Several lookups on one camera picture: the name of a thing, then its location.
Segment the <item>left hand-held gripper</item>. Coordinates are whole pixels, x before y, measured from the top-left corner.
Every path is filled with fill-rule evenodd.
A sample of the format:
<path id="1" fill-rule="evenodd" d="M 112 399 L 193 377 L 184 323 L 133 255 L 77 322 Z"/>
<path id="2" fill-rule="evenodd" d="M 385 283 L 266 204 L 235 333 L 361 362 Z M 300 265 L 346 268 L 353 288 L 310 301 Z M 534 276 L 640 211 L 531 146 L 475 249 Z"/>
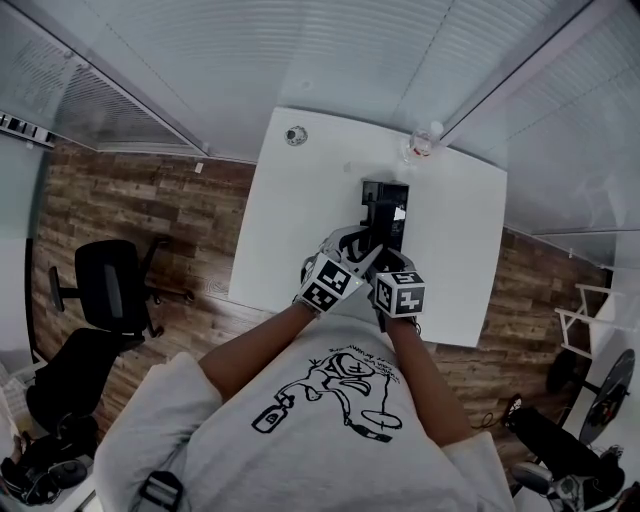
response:
<path id="1" fill-rule="evenodd" d="M 316 314 L 325 314 L 348 299 L 364 284 L 382 244 L 370 249 L 371 228 L 352 225 L 334 230 L 319 251 L 301 269 L 298 301 Z M 349 249 L 349 260 L 340 251 Z"/>

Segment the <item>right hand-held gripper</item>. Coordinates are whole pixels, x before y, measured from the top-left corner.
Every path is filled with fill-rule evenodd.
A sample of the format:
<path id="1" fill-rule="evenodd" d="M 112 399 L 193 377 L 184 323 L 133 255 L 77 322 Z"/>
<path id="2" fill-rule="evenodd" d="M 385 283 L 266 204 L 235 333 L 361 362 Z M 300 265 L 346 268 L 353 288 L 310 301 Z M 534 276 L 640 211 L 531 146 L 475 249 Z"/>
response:
<path id="1" fill-rule="evenodd" d="M 380 330 L 388 319 L 408 321 L 420 332 L 418 316 L 424 311 L 426 283 L 414 263 L 399 251 L 384 248 L 366 273 L 372 287 L 369 300 Z"/>

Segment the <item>person's right forearm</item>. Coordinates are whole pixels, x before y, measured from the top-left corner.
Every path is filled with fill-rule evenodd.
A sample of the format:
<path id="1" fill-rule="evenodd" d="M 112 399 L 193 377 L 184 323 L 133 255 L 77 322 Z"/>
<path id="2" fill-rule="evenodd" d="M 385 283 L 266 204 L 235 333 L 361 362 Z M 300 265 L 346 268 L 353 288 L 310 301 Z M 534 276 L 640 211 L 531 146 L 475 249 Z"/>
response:
<path id="1" fill-rule="evenodd" d="M 474 431 L 462 403 L 439 372 L 416 327 L 390 317 L 385 327 L 426 435 L 439 447 L 471 438 Z"/>

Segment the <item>person's left forearm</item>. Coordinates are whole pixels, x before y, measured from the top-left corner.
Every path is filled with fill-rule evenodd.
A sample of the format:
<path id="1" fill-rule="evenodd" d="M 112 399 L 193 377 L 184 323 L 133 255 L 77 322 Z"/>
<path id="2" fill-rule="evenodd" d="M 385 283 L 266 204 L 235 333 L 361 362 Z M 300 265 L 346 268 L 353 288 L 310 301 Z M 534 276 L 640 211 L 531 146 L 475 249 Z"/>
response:
<path id="1" fill-rule="evenodd" d="M 281 354 L 314 320 L 315 312 L 294 302 L 199 360 L 206 378 L 227 402 Z"/>

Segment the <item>black desk telephone base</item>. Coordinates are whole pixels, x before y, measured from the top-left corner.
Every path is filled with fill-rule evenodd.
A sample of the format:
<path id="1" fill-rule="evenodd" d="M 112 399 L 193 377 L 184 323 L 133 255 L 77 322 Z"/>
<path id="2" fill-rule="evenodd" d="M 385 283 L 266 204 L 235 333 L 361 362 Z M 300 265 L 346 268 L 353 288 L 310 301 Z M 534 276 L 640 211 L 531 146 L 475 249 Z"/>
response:
<path id="1" fill-rule="evenodd" d="M 362 197 L 364 192 L 373 192 L 376 197 L 393 199 L 396 203 L 395 227 L 398 234 L 398 250 L 402 249 L 402 241 L 407 213 L 409 186 L 401 182 L 363 181 Z"/>

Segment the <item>white table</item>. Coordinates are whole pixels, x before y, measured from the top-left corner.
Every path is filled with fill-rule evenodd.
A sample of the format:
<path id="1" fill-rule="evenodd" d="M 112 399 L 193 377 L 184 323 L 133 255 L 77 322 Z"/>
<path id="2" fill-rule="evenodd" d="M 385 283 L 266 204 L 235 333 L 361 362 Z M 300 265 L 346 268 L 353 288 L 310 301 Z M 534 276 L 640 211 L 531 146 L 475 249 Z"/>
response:
<path id="1" fill-rule="evenodd" d="M 292 147 L 284 132 L 297 125 L 308 140 Z M 499 256 L 507 175 L 449 148 L 408 166 L 407 142 L 400 132 L 364 122 L 276 108 L 245 208 L 229 298 L 263 311 L 284 309 L 299 289 L 303 261 L 333 230 L 364 217 L 363 181 L 398 180 L 409 186 L 402 250 L 426 283 L 422 336 L 476 346 Z"/>

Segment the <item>clear plastic bottle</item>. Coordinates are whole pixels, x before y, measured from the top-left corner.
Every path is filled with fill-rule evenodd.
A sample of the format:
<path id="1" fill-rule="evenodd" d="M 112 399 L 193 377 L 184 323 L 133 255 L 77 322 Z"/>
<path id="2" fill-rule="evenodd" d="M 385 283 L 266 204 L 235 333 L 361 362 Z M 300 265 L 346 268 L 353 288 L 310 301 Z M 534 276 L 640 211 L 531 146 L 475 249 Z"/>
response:
<path id="1" fill-rule="evenodd" d="M 439 146 L 443 131 L 440 121 L 432 121 L 427 128 L 417 128 L 403 147 L 405 164 L 415 166 L 430 156 Z"/>

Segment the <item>white folding rack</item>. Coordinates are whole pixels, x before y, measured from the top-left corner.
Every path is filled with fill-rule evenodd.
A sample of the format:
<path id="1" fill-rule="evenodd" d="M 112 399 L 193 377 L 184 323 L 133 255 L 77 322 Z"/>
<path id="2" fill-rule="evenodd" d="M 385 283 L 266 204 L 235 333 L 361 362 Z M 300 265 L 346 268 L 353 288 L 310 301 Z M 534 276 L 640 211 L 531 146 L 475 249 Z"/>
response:
<path id="1" fill-rule="evenodd" d="M 580 306 L 576 311 L 556 308 L 562 333 L 561 347 L 581 357 L 593 360 L 597 358 L 615 331 L 632 332 L 624 321 L 623 307 L 628 306 L 628 296 L 611 288 L 586 284 L 576 284 L 580 296 Z M 587 294 L 595 293 L 605 297 L 600 309 L 593 315 L 589 313 Z M 579 348 L 570 341 L 570 330 L 581 323 L 587 326 L 588 347 Z"/>

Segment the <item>person's white printed shirt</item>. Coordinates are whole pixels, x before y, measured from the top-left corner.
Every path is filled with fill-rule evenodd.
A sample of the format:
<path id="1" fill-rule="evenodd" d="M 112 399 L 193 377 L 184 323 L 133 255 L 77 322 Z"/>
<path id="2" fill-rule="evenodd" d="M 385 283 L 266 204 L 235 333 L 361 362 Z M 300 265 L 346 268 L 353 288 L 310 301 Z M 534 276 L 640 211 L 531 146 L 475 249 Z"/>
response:
<path id="1" fill-rule="evenodd" d="M 104 512 L 131 512 L 154 471 L 180 512 L 515 512 L 490 434 L 439 447 L 389 340 L 331 315 L 233 398 L 196 359 L 152 367 L 94 462 Z"/>

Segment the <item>silver chair base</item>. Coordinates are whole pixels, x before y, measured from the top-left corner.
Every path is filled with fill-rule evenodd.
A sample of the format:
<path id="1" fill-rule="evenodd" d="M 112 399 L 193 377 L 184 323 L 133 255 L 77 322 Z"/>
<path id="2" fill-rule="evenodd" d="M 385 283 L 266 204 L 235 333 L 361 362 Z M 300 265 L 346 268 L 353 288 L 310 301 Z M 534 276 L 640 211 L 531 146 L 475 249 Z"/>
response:
<path id="1" fill-rule="evenodd" d="M 511 468 L 513 478 L 523 487 L 546 496 L 551 489 L 553 475 L 551 471 L 533 462 L 521 462 Z"/>

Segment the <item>round black side table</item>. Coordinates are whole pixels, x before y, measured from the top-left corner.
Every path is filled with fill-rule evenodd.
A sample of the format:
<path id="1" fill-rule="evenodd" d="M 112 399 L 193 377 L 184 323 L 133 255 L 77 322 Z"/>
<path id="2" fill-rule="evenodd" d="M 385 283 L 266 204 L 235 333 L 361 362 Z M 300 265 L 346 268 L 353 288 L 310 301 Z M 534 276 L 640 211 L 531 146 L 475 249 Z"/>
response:
<path id="1" fill-rule="evenodd" d="M 623 402 L 630 395 L 629 387 L 635 368 L 635 351 L 625 350 L 600 386 L 588 382 L 576 372 L 577 354 L 563 350 L 554 360 L 547 374 L 546 390 L 559 393 L 569 382 L 591 391 L 595 397 L 580 430 L 579 441 L 591 445 L 617 417 Z"/>

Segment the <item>black office chair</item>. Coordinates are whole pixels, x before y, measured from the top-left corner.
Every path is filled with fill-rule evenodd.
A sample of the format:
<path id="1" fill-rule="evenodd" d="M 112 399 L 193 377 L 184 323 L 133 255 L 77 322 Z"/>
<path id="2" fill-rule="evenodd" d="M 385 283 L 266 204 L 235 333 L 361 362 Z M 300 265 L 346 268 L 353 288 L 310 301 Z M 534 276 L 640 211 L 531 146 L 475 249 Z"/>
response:
<path id="1" fill-rule="evenodd" d="M 88 328 L 75 330 L 26 391 L 33 419 L 49 434 L 61 437 L 80 427 L 96 429 L 92 415 L 100 401 L 118 356 L 139 347 L 146 336 L 164 334 L 151 320 L 147 302 L 161 303 L 163 296 L 194 300 L 190 291 L 159 289 L 146 283 L 147 273 L 166 237 L 153 240 L 144 258 L 126 240 L 106 240 L 81 246 L 75 252 L 74 287 L 60 284 L 58 271 L 49 269 L 54 306 L 80 301 Z"/>

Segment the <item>black equipment bundle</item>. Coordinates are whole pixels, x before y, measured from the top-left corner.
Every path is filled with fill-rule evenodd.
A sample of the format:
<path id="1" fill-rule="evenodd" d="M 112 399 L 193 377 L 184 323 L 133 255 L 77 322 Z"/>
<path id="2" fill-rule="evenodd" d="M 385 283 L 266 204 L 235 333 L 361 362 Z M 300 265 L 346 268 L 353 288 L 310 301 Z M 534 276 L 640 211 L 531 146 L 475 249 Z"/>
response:
<path id="1" fill-rule="evenodd" d="M 26 506 L 53 503 L 86 480 L 97 446 L 93 435 L 36 440 L 14 436 L 9 455 L 0 460 L 0 493 Z"/>

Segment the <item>white wall shelf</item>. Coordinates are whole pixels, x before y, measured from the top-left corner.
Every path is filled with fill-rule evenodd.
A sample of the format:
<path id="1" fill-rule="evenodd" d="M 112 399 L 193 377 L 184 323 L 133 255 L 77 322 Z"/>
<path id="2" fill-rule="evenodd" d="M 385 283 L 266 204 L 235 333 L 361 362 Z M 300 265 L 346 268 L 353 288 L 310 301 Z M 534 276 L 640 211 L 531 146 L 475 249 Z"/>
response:
<path id="1" fill-rule="evenodd" d="M 55 147 L 55 136 L 33 123 L 0 111 L 0 134 L 46 149 Z"/>

